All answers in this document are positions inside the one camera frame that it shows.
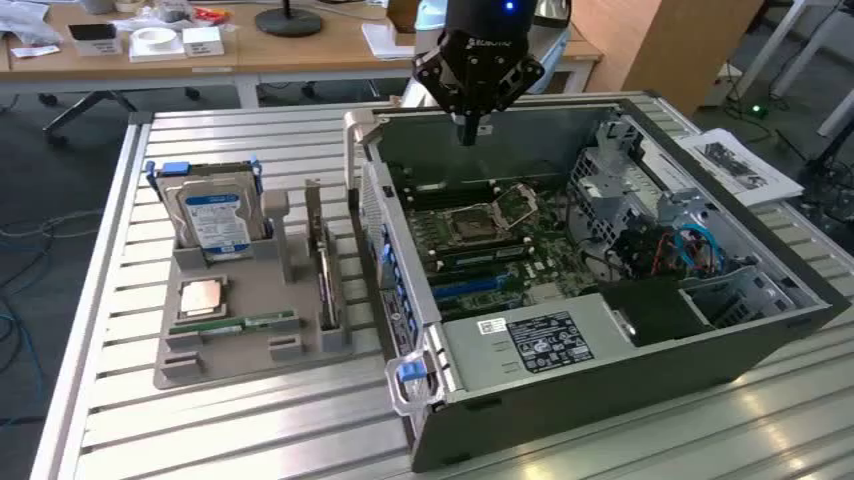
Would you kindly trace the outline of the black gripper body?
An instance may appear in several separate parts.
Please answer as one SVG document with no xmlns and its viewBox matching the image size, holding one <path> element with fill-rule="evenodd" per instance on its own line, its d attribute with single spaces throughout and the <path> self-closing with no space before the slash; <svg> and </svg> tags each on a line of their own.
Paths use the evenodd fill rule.
<svg viewBox="0 0 854 480">
<path fill-rule="evenodd" d="M 447 3 L 439 48 L 463 86 L 469 117 L 471 58 L 510 59 L 530 54 L 534 13 L 533 1 L 461 0 Z"/>
</svg>

